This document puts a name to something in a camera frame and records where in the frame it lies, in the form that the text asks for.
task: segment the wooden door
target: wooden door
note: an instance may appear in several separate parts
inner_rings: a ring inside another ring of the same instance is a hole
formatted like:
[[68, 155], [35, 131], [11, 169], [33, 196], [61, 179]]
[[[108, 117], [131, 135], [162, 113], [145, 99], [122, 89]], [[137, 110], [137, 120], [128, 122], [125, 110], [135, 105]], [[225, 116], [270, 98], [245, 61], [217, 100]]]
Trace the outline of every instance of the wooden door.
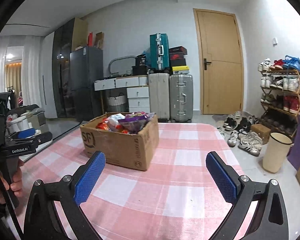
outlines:
[[235, 16], [197, 9], [194, 13], [202, 70], [201, 110], [203, 114], [233, 114], [242, 109], [243, 96], [242, 53]]

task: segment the cylindrical bin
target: cylindrical bin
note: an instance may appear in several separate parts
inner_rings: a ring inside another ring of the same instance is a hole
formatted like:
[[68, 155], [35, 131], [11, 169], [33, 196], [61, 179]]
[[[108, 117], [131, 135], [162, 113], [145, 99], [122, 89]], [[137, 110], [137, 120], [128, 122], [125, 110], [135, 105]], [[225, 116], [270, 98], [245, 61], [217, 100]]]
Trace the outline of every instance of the cylindrical bin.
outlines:
[[110, 97], [107, 98], [108, 101], [108, 112], [126, 112], [127, 111], [127, 99], [126, 96]]
[[292, 141], [289, 137], [281, 133], [270, 133], [270, 138], [262, 166], [265, 170], [276, 173], [287, 157]]

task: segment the door frame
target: door frame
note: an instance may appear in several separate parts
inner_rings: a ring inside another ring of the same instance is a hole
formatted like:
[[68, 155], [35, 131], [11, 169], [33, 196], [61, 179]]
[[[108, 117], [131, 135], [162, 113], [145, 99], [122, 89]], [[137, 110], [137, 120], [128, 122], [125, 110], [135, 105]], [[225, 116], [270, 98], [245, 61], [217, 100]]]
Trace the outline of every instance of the door frame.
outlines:
[[201, 44], [201, 33], [199, 28], [199, 20], [197, 12], [211, 12], [211, 13], [218, 13], [218, 14], [224, 14], [224, 15], [230, 15], [234, 17], [235, 26], [237, 29], [237, 35], [239, 38], [239, 47], [240, 47], [240, 56], [241, 56], [241, 79], [242, 79], [242, 91], [241, 91], [241, 107], [240, 110], [242, 111], [243, 108], [243, 92], [244, 92], [244, 66], [243, 66], [243, 53], [242, 53], [242, 43], [241, 43], [241, 36], [238, 26], [238, 21], [233, 13], [226, 13], [226, 12], [220, 12], [220, 11], [213, 11], [213, 10], [206, 10], [206, 9], [197, 9], [193, 8], [194, 12], [194, 21], [195, 21], [195, 28], [197, 32], [197, 41], [198, 41], [198, 50], [199, 50], [199, 69], [200, 69], [200, 114], [203, 114], [203, 57], [202, 57], [202, 44]]

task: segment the human hand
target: human hand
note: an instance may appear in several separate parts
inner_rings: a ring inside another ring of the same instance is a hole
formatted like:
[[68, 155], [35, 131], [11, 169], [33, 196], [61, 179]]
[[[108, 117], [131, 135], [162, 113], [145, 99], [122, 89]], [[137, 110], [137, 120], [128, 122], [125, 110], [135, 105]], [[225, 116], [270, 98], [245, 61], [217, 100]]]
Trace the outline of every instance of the human hand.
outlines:
[[[22, 171], [20, 169], [20, 167], [23, 166], [23, 165], [24, 165], [24, 162], [19, 159], [18, 168], [17, 168], [16, 173], [12, 177], [13, 182], [11, 183], [10, 186], [7, 183], [7, 181], [3, 178], [3, 176], [0, 172], [0, 178], [3, 182], [3, 185], [4, 185], [5, 189], [8, 190], [9, 188], [11, 188], [11, 190], [14, 191], [14, 194], [17, 197], [22, 197], [22, 194], [23, 194], [23, 190], [22, 190]], [[5, 203], [5, 200], [4, 200], [3, 195], [2, 195], [1, 192], [0, 192], [0, 203], [1, 204]]]

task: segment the drawer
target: drawer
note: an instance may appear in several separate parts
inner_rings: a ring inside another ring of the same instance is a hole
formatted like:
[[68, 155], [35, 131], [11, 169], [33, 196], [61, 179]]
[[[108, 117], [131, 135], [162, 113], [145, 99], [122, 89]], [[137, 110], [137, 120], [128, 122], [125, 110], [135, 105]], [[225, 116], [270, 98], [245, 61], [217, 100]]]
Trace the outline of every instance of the drawer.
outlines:
[[147, 85], [147, 77], [139, 77], [139, 86]]
[[149, 98], [129, 98], [129, 107], [150, 107]]
[[104, 90], [115, 88], [115, 79], [98, 80], [94, 83], [94, 90]]
[[146, 112], [150, 113], [150, 107], [129, 107], [129, 112]]
[[118, 78], [115, 80], [115, 87], [135, 87], [139, 85], [139, 77]]
[[149, 87], [127, 88], [128, 98], [148, 98]]

